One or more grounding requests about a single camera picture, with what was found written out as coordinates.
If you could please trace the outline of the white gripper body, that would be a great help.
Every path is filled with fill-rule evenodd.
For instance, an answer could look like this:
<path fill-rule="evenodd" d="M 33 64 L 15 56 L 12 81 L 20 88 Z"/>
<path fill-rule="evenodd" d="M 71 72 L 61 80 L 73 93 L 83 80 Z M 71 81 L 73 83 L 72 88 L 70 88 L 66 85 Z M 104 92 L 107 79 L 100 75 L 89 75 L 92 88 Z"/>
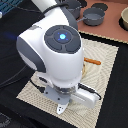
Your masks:
<path fill-rule="evenodd" d="M 58 109 L 66 108 L 70 101 L 74 100 L 86 107 L 93 108 L 101 96 L 95 89 L 78 83 L 71 88 L 60 88 L 47 85 L 43 95 L 58 104 Z"/>

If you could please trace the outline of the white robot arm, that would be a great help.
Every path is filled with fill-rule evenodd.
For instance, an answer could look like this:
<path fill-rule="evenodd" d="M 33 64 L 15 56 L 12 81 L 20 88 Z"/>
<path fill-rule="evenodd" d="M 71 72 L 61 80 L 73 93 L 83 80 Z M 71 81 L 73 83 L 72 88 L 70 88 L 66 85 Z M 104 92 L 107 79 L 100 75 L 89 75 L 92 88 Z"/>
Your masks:
<path fill-rule="evenodd" d="M 44 95 L 58 106 L 73 99 L 93 108 L 100 95 L 80 83 L 84 49 L 77 22 L 59 0 L 32 0 L 45 13 L 17 38 L 17 50 L 24 62 L 38 72 L 46 86 Z"/>

